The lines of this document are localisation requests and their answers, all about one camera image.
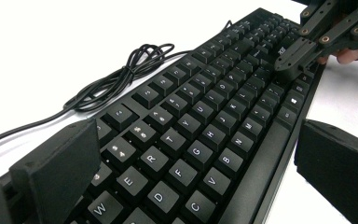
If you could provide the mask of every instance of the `keyboard cord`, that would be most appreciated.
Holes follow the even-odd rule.
[[[174,44],[163,44],[161,46],[144,44],[135,49],[127,63],[116,72],[98,79],[83,88],[76,96],[63,106],[59,113],[30,124],[20,126],[0,134],[0,140],[14,133],[48,123],[59,118],[70,110],[77,112],[90,112],[103,107],[107,102],[121,94],[133,80],[145,77],[156,71],[162,64],[176,56],[187,54],[190,50],[181,51],[167,55],[174,49]]]

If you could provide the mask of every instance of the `white background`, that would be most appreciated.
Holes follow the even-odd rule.
[[[175,52],[193,49],[228,20],[258,7],[292,21],[299,21],[304,8],[288,0],[0,1],[0,133],[59,112],[81,88],[120,68],[144,43],[173,43]],[[358,67],[332,63],[328,71],[332,75],[324,77],[310,118],[358,136],[358,93],[347,91],[353,83],[358,87],[358,79],[341,75],[352,72],[358,78]],[[0,175],[66,123],[82,118],[74,115],[11,138],[0,146]],[[268,223],[346,222],[292,163],[276,201]]]

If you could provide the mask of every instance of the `space bar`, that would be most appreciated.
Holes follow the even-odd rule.
[[[251,223],[280,161],[289,131],[274,121],[219,223]]]

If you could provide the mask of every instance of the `human hand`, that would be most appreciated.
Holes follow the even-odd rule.
[[[339,63],[347,64],[347,63],[351,63],[355,60],[358,60],[358,49],[356,49],[356,50],[343,49],[337,53],[334,53],[333,55],[337,57],[337,61]],[[325,64],[325,63],[327,63],[327,59],[328,59],[328,57],[322,57],[322,58],[319,58],[317,61],[320,64]]]

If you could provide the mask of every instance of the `black keyboard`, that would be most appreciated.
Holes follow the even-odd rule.
[[[262,222],[323,70],[276,80],[298,28],[260,8],[98,113],[103,162],[67,222]]]

